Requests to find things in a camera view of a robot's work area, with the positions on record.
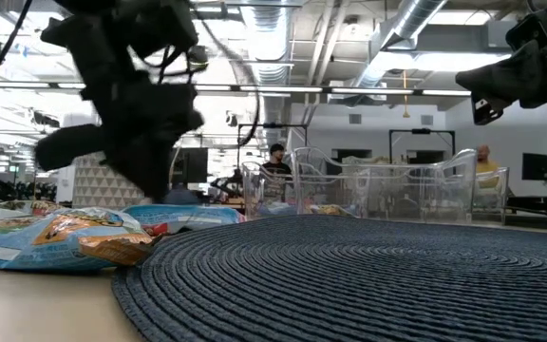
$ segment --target person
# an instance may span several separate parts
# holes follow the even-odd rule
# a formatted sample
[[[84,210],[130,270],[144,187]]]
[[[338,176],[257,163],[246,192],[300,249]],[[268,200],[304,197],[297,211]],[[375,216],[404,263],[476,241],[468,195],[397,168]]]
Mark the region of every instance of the person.
[[[164,204],[175,204],[175,205],[201,205],[201,200],[187,189],[187,183],[178,183],[173,186],[173,188],[168,192],[166,198],[164,199]]]
[[[476,173],[485,173],[485,172],[495,172],[498,170],[499,166],[489,159],[491,150],[488,145],[481,145],[478,148],[478,158],[476,164]],[[479,182],[481,188],[492,188],[496,187],[498,184],[499,178],[494,177],[490,180],[482,180]]]
[[[270,160],[261,167],[271,174],[275,175],[291,175],[291,168],[282,162],[284,158],[284,146],[280,143],[275,143],[270,147]]]
[[[261,165],[270,174],[276,177],[268,179],[265,184],[264,197],[286,201],[286,185],[292,181],[291,168],[282,162],[284,158],[284,146],[275,143],[270,147],[270,160]]]

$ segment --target desk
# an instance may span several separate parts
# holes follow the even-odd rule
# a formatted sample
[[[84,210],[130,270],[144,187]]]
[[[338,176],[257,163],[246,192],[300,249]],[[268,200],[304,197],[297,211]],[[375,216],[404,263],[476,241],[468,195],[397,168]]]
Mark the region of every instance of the desk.
[[[111,272],[0,271],[0,342],[140,342],[111,293]]]
[[[547,196],[515,196],[509,197],[506,205],[513,208],[524,208],[547,212]]]

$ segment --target clear plastic bin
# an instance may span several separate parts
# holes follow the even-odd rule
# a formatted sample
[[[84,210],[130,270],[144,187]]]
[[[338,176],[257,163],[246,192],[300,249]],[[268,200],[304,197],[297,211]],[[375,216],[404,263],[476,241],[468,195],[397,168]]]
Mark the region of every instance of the clear plastic bin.
[[[292,176],[275,175],[256,162],[242,163],[246,219],[296,215]]]
[[[352,164],[331,160],[313,147],[292,152],[298,213],[342,211],[364,219],[469,224],[476,179],[475,150],[435,164]],[[328,164],[351,170],[309,175],[300,165]]]
[[[473,220],[475,223],[505,224],[505,203],[508,199],[507,167],[476,175]]]

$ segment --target computer monitor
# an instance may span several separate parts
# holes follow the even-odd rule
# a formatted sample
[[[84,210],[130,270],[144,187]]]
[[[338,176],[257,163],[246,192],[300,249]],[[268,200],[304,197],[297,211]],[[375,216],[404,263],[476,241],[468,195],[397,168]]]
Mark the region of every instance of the computer monitor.
[[[547,181],[547,155],[523,153],[522,179],[524,181]]]

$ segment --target round placemat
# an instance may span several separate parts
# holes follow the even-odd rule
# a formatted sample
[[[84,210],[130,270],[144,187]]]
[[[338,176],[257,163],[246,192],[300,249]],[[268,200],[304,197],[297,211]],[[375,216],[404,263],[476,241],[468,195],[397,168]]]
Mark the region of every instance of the round placemat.
[[[267,218],[165,239],[113,291],[147,341],[547,341],[547,234]]]

